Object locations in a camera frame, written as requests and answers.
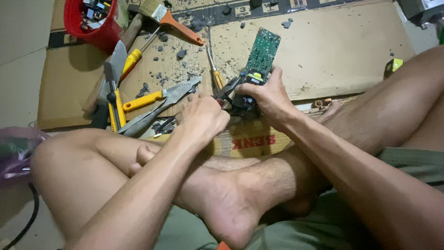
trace green circuit board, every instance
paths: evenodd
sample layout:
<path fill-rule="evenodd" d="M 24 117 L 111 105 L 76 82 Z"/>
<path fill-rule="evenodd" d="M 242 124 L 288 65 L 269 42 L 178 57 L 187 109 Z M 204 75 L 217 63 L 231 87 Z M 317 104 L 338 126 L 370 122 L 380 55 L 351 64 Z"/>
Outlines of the green circuit board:
<path fill-rule="evenodd" d="M 262 75 L 264 82 L 266 82 L 280 42 L 280 36 L 260 27 L 244 73 L 247 74 L 251 69 L 255 69 Z"/>

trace purple plastic bag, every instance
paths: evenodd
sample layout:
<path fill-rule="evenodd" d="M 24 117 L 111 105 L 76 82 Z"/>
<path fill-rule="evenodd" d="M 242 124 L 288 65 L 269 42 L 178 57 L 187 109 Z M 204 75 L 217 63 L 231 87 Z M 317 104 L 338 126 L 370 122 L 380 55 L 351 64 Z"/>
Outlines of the purple plastic bag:
<path fill-rule="evenodd" d="M 32 152 L 48 137 L 35 128 L 0 129 L 0 185 L 28 176 Z"/>

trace person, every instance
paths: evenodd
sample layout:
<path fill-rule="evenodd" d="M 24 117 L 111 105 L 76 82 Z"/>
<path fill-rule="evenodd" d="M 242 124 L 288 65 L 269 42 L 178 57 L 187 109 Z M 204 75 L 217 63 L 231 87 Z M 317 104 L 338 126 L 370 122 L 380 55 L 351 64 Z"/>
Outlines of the person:
<path fill-rule="evenodd" d="M 442 58 L 444 46 L 416 56 L 320 122 L 291 104 L 279 67 L 238 86 L 293 141 L 273 156 L 200 153 L 229 115 L 190 95 L 165 145 L 61 133 L 35 151 L 32 178 L 66 249 L 443 248 L 444 194 L 431 186 L 444 183 Z M 297 218 L 257 228 L 275 206 Z"/>

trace yellow screwdriver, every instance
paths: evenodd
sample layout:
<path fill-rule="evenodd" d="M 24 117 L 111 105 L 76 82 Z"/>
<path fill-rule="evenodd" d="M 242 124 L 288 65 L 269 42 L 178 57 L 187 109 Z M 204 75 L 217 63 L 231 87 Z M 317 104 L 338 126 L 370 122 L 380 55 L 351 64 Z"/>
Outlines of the yellow screwdriver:
<path fill-rule="evenodd" d="M 205 48 L 206 48 L 206 52 L 208 53 L 208 57 L 210 59 L 211 69 L 213 70 L 214 82 L 217 85 L 217 87 L 219 88 L 219 90 L 221 90 L 223 88 L 223 86 L 225 86 L 225 82 L 222 78 L 221 73 L 216 69 L 216 66 L 213 63 L 213 59 L 211 58 L 210 48 L 208 48 L 207 45 L 205 45 Z"/>
<path fill-rule="evenodd" d="M 125 77 L 131 72 L 131 70 L 134 69 L 136 64 L 140 61 L 140 58 L 142 58 L 142 53 L 148 48 L 149 43 L 153 39 L 153 37 L 156 35 L 157 31 L 159 31 L 160 26 L 154 31 L 154 33 L 148 38 L 148 40 L 143 44 L 143 46 L 138 49 L 134 49 L 133 52 L 127 57 L 127 61 L 125 62 L 125 66 L 123 67 L 122 75 L 120 77 L 120 81 L 123 81 Z"/>

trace orange-handled paint brush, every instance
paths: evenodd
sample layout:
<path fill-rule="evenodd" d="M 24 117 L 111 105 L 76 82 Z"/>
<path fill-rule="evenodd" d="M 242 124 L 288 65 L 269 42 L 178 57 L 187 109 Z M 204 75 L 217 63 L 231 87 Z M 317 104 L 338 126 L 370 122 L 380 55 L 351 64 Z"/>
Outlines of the orange-handled paint brush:
<path fill-rule="evenodd" d="M 145 0 L 145 2 L 139 6 L 139 13 L 151 18 L 160 26 L 169 25 L 188 37 L 188 39 L 193 41 L 195 44 L 200 46 L 203 45 L 202 39 L 200 39 L 196 32 L 193 32 L 183 24 L 180 24 L 174 20 L 173 16 L 171 15 L 171 11 L 160 4 L 158 0 Z"/>

